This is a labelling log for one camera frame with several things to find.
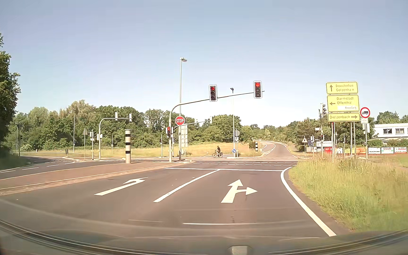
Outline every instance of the stop sign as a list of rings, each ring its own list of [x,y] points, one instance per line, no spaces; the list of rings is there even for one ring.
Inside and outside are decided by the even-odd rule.
[[[181,126],[182,124],[185,123],[185,118],[182,116],[177,116],[175,119],[175,122],[178,126]]]

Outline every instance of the white building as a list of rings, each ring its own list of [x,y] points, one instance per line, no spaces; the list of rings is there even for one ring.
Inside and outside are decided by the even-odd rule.
[[[408,123],[375,124],[374,135],[376,134],[375,139],[381,139],[384,143],[387,143],[389,139],[408,139]]]

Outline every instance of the traffic light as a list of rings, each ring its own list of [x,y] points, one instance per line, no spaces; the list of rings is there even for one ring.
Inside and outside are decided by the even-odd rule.
[[[254,81],[254,98],[262,98],[262,82],[261,81]]]
[[[209,94],[209,101],[216,102],[218,100],[217,85],[209,85],[208,94]]]

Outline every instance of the round traffic sign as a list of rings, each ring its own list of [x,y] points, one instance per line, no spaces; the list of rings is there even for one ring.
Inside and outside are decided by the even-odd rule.
[[[177,116],[175,122],[178,126],[185,124],[185,118],[182,116]]]
[[[371,111],[367,107],[363,107],[360,110],[360,115],[362,118],[367,118],[371,115]]]

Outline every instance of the bicycle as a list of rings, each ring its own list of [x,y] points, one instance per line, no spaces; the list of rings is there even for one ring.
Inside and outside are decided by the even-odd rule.
[[[223,157],[223,153],[222,153],[222,152],[220,152],[220,153],[214,152],[214,153],[212,154],[212,156],[213,156],[213,157]]]

